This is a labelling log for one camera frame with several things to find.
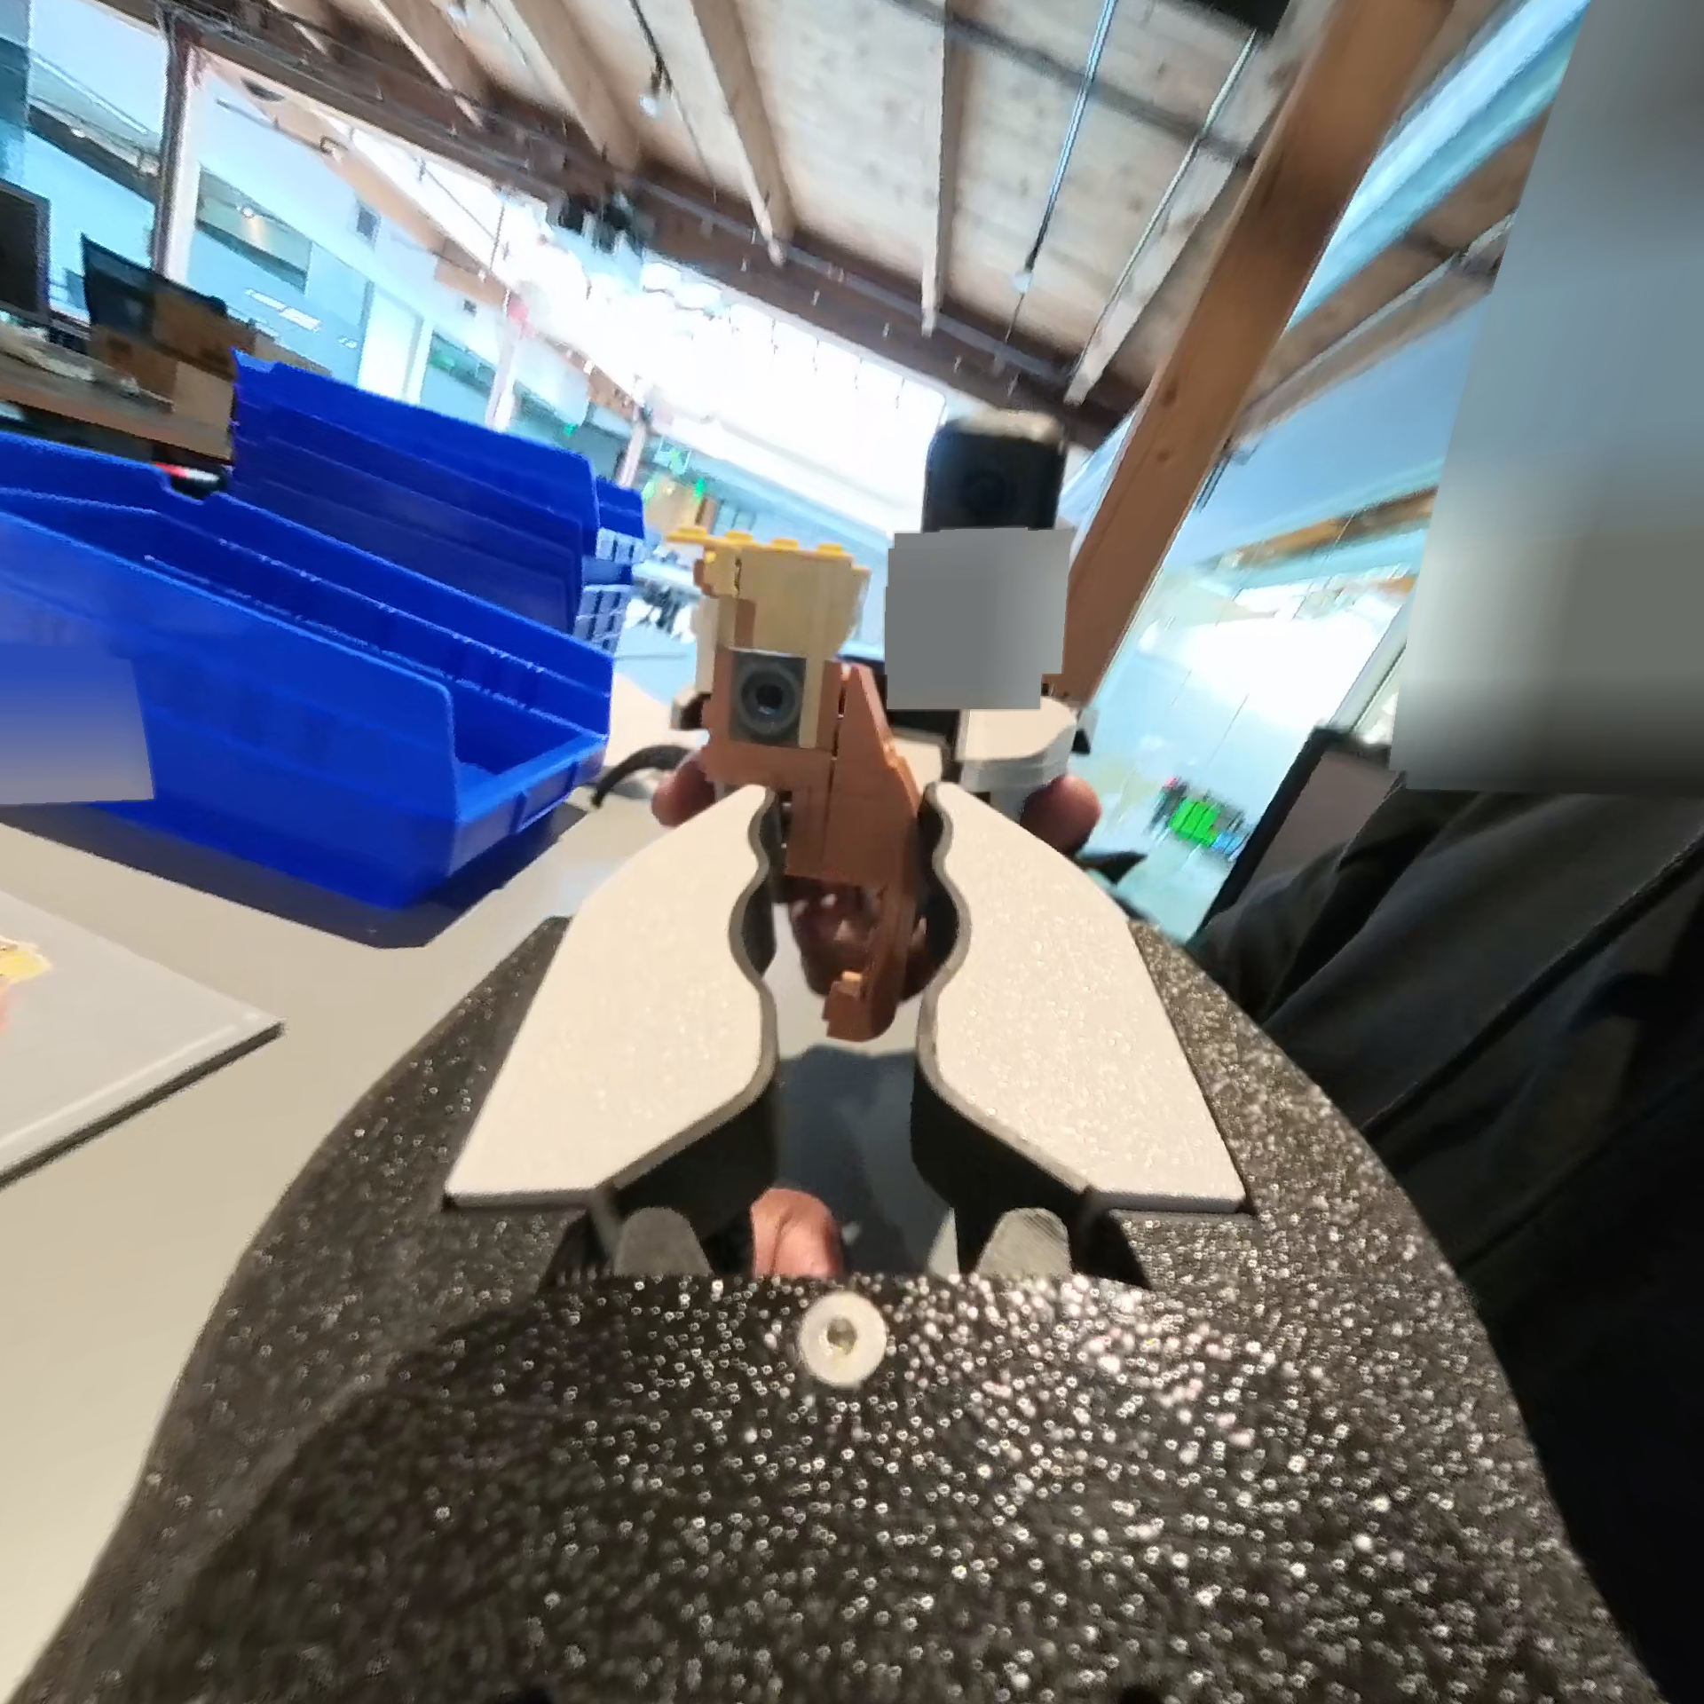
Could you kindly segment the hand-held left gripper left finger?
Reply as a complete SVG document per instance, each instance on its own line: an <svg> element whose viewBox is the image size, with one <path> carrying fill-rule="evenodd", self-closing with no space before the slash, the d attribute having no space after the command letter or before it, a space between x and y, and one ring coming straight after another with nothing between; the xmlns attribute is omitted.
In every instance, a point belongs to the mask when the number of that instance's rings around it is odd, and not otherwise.
<svg viewBox="0 0 1704 1704"><path fill-rule="evenodd" d="M588 1206L750 1109L775 1077L765 832L737 786L574 911L444 1184L457 1206Z"/></svg>

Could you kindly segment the tan and brown brick figure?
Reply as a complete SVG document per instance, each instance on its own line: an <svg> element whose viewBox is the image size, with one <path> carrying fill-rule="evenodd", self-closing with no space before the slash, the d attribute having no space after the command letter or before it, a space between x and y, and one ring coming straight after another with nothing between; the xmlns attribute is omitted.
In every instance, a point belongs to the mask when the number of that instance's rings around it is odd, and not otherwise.
<svg viewBox="0 0 1704 1704"><path fill-rule="evenodd" d="M831 1036L883 1034L906 984L923 893L923 790L889 728L873 674L848 664L867 570L842 545L664 534L693 553L695 706L717 785L759 785L787 806L783 871L873 903L852 967L824 999Z"/></svg>

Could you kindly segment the black monitor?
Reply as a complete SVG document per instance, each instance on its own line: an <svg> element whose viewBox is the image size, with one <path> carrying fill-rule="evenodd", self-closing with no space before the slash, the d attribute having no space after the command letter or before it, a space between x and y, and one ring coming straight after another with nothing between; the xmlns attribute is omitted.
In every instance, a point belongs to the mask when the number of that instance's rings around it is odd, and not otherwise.
<svg viewBox="0 0 1704 1704"><path fill-rule="evenodd" d="M117 251L95 243L88 233L79 238L79 254L83 303L91 327L151 341L156 311L162 301L188 306L210 303L212 313L223 313L219 299L205 298L154 269L125 259Z"/></svg>
<svg viewBox="0 0 1704 1704"><path fill-rule="evenodd" d="M2 183L2 308L31 323L51 319L51 202Z"/></svg>

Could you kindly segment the grey desk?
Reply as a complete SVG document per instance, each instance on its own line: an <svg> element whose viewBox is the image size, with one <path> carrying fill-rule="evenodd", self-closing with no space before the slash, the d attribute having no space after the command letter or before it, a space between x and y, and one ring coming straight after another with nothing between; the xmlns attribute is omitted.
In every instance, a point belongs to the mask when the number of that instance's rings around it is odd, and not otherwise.
<svg viewBox="0 0 1704 1704"><path fill-rule="evenodd" d="M670 772L576 792L375 909L92 807L4 811L4 893L281 1032L2 1194L2 1679L16 1693L125 1507L229 1274L338 1118L541 921L658 829Z"/></svg>

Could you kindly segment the blue compartment bins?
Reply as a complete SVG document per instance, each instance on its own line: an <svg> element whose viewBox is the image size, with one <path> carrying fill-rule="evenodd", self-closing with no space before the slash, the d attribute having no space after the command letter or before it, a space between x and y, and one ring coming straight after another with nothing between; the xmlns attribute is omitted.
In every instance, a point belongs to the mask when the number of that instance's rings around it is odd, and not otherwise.
<svg viewBox="0 0 1704 1704"><path fill-rule="evenodd" d="M597 474L591 479L594 523L590 549L581 553L581 594L574 636L615 657L627 627L632 575L649 561L651 544L643 499L629 486Z"/></svg>

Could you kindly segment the wooden post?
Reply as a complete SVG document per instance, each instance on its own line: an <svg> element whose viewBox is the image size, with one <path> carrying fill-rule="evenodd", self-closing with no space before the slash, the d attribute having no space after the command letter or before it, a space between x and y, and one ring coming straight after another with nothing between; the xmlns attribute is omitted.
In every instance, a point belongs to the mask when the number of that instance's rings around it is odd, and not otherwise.
<svg viewBox="0 0 1704 1704"><path fill-rule="evenodd" d="M1450 7L1329 13L1076 541L1054 696L1085 706L1097 691Z"/></svg>

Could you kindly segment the brown wooden table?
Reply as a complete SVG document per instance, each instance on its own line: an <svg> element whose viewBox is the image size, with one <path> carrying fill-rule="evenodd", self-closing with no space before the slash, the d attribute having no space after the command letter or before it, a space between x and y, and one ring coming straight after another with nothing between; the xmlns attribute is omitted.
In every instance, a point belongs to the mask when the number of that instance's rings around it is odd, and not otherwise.
<svg viewBox="0 0 1704 1704"><path fill-rule="evenodd" d="M4 430L121 439L167 462L229 464L229 419L184 418L104 363L11 331L4 327Z"/></svg>

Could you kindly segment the black panel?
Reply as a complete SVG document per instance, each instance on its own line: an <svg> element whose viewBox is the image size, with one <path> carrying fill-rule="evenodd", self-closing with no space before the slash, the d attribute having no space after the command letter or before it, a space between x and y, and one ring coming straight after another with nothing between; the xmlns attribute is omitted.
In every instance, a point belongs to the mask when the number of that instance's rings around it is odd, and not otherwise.
<svg viewBox="0 0 1704 1704"><path fill-rule="evenodd" d="M1229 866L1201 921L1212 923L1250 887L1288 877L1350 841L1392 789L1392 747L1314 728Z"/></svg>

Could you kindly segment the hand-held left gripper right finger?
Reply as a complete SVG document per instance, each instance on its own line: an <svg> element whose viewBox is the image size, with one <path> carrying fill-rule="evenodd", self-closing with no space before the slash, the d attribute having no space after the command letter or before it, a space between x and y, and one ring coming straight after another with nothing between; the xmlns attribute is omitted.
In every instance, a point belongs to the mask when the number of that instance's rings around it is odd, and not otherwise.
<svg viewBox="0 0 1704 1704"><path fill-rule="evenodd" d="M953 936L914 1059L974 1135L1075 1198L1239 1208L1244 1179L1119 905L958 782L929 806Z"/></svg>

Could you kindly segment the blue plastic bin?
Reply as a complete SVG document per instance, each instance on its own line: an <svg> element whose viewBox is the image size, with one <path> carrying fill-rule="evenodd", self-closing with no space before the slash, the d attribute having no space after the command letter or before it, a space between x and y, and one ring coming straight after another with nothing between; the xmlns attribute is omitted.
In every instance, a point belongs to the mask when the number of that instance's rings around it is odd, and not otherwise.
<svg viewBox="0 0 1704 1704"><path fill-rule="evenodd" d="M597 775L594 645L149 462L2 468L4 647L134 676L151 792L91 807L401 909Z"/></svg>

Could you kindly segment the stack of blue bins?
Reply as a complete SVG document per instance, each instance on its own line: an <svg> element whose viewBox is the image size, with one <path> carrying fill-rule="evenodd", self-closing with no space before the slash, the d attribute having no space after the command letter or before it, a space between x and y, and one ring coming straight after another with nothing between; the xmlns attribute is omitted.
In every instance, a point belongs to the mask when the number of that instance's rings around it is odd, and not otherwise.
<svg viewBox="0 0 1704 1704"><path fill-rule="evenodd" d="M574 633L598 499L584 456L237 356L227 490Z"/></svg>

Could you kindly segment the cardboard box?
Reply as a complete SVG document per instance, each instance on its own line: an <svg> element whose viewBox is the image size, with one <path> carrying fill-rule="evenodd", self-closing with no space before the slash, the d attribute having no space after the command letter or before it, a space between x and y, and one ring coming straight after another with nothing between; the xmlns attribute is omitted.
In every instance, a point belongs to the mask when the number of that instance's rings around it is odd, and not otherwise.
<svg viewBox="0 0 1704 1704"><path fill-rule="evenodd" d="M191 290L162 286L91 308L91 350L172 412L224 425L237 354L254 354L255 327Z"/></svg>

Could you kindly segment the grey instruction booklet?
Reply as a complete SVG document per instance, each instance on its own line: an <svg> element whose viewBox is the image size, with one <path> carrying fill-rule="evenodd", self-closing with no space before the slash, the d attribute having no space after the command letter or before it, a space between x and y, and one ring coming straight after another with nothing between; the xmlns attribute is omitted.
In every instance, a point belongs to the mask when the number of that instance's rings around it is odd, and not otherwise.
<svg viewBox="0 0 1704 1704"><path fill-rule="evenodd" d="M274 1041L278 1017L2 894L2 1180Z"/></svg>

